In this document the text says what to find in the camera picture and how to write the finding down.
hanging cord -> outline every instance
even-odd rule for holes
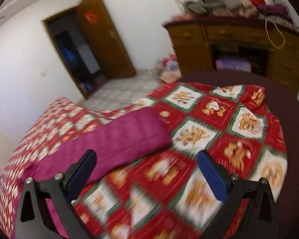
[[[277,31],[280,33],[280,35],[283,37],[283,44],[280,45],[280,46],[276,46],[272,40],[269,38],[269,34],[268,34],[268,30],[267,30],[267,21],[270,21],[273,25],[275,25]],[[268,19],[267,16],[266,16],[266,21],[265,21],[265,28],[266,28],[266,31],[267,31],[267,36],[268,36],[268,39],[270,41],[270,43],[276,48],[276,49],[282,49],[284,46],[285,46],[285,42],[286,42],[286,39],[285,39],[285,36],[283,35],[283,33],[278,29],[276,23],[271,20],[271,19]]]

checkered blanket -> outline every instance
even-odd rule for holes
[[[279,196],[287,150],[280,122],[264,98],[264,88],[254,85],[173,83],[112,112],[90,111],[59,99],[29,130],[3,171],[0,226],[12,237],[12,201],[21,191],[16,179],[29,161],[57,153],[64,141],[127,112],[152,106],[172,136],[171,148],[113,170],[72,204],[97,238],[199,238],[222,206],[197,167],[200,150],[207,149],[242,178],[266,177],[275,200]],[[226,237],[234,234],[246,205],[242,201]]]

desk cabinet door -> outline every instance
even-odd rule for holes
[[[205,44],[174,48],[182,76],[212,69],[209,47]]]

wooden door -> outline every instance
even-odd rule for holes
[[[82,0],[76,15],[81,31],[107,78],[135,76],[124,45],[102,0]]]

metal bolt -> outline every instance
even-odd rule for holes
[[[233,173],[230,177],[231,177],[231,179],[234,180],[234,181],[239,180],[239,175],[238,175],[237,173]]]
[[[63,178],[63,174],[62,173],[58,173],[58,174],[56,174],[56,175],[54,175],[54,179],[55,180],[60,180],[60,179],[62,179]]]
[[[268,180],[266,178],[261,178],[260,181],[263,183],[263,184],[267,184],[268,183]]]
[[[29,178],[26,179],[26,183],[27,183],[27,184],[30,184],[32,181],[33,181],[33,178],[32,178],[32,177],[29,177]]]

